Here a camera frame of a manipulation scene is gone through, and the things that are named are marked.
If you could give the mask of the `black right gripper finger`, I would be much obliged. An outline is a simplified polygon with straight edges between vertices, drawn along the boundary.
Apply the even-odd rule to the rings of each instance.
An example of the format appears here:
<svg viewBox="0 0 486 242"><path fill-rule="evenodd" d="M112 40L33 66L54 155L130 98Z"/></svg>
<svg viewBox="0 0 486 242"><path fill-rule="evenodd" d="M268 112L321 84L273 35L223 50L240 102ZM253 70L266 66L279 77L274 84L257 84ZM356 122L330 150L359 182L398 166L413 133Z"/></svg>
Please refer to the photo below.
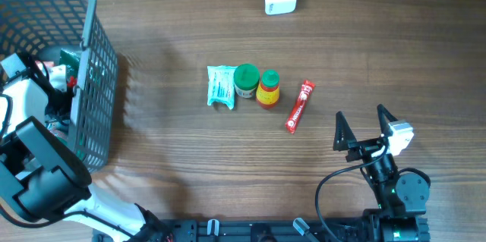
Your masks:
<svg viewBox="0 0 486 242"><path fill-rule="evenodd" d="M398 119L393 116L383 104L377 106L377 116L380 124L380 131L384 136L390 136L392 133L389 129L389 123L398 121Z"/></svg>
<svg viewBox="0 0 486 242"><path fill-rule="evenodd" d="M342 112L337 112L333 149L335 151L353 149L357 146L357 142L358 141L356 140L344 114Z"/></svg>

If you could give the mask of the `red stick packet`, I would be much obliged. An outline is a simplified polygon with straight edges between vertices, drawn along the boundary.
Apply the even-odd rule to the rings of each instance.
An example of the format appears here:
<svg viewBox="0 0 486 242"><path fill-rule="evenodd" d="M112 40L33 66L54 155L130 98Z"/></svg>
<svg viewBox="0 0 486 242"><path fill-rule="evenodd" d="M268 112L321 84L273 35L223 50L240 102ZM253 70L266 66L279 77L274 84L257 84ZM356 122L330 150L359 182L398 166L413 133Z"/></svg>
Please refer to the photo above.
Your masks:
<svg viewBox="0 0 486 242"><path fill-rule="evenodd" d="M300 118L305 110L305 106L310 99L314 88L315 84L309 80L305 80L301 85L301 90L298 94L297 100L286 120L286 129L289 133L294 134L296 131Z"/></svg>

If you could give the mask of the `red yellow sauce bottle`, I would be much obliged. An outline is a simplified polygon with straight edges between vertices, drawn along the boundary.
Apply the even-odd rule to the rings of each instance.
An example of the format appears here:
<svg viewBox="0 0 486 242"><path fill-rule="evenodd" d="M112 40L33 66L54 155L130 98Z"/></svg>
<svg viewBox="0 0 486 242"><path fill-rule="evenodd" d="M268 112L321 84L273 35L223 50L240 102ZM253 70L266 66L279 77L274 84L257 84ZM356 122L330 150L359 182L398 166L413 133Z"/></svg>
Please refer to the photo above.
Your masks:
<svg viewBox="0 0 486 242"><path fill-rule="evenodd" d="M256 92L257 103L265 109L272 108L279 101L279 74L275 70L264 71Z"/></svg>

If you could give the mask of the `green lid jar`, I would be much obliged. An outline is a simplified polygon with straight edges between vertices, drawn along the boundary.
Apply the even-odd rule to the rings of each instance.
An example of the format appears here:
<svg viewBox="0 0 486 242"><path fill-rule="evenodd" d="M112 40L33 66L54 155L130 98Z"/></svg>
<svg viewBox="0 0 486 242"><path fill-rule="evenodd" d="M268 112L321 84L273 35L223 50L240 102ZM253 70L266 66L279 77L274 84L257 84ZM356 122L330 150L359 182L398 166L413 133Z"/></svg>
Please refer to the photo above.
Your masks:
<svg viewBox="0 0 486 242"><path fill-rule="evenodd" d="M235 92L242 98L254 97L260 80L260 72L253 64L241 64L235 69Z"/></svg>

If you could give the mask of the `light blue tissue packet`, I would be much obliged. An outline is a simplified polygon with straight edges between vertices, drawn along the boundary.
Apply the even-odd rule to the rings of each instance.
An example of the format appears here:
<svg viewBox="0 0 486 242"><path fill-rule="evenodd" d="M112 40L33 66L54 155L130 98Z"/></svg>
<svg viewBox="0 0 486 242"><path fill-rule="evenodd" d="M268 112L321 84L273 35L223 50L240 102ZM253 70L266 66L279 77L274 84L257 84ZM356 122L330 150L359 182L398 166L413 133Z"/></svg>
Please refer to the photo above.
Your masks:
<svg viewBox="0 0 486 242"><path fill-rule="evenodd" d="M230 110L235 107L234 73L236 67L220 65L208 66L207 104L219 102Z"/></svg>

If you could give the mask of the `green snack bag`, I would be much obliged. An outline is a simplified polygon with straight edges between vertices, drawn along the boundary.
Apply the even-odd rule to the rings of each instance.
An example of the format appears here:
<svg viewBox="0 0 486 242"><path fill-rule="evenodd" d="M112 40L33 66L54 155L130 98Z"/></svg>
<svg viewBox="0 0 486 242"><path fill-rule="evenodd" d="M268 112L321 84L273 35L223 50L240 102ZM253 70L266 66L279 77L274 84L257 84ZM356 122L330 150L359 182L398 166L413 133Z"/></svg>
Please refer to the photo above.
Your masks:
<svg viewBox="0 0 486 242"><path fill-rule="evenodd" d="M81 53L61 49L59 64L66 67L67 77L77 78L80 67Z"/></svg>

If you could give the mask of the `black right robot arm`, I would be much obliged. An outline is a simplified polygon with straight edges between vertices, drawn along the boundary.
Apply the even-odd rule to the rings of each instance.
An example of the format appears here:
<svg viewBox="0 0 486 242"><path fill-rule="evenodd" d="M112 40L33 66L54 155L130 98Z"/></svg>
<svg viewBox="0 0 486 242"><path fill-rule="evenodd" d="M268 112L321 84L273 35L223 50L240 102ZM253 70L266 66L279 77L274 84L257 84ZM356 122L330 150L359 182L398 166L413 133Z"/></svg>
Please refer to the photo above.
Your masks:
<svg viewBox="0 0 486 242"><path fill-rule="evenodd" d="M344 114L336 113L335 151L346 151L347 162L365 164L361 173L371 187L378 207L366 209L358 226L364 241L429 241L424 217L431 179L416 168L398 169L394 158L411 143L412 125L394 117L383 105L377 107L381 134L357 140Z"/></svg>

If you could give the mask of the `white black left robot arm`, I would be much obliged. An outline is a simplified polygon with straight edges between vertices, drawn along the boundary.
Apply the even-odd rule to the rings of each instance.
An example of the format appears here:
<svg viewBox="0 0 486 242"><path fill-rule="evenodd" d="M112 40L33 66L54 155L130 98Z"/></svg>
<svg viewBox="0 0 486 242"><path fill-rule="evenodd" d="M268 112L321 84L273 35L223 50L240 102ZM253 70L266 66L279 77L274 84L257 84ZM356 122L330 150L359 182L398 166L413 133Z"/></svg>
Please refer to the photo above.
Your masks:
<svg viewBox="0 0 486 242"><path fill-rule="evenodd" d="M69 110L72 93L56 89L46 66L27 53L1 63L1 198L21 228L78 222L113 241L168 241L172 235L148 210L93 185L85 164L46 127L46 117Z"/></svg>

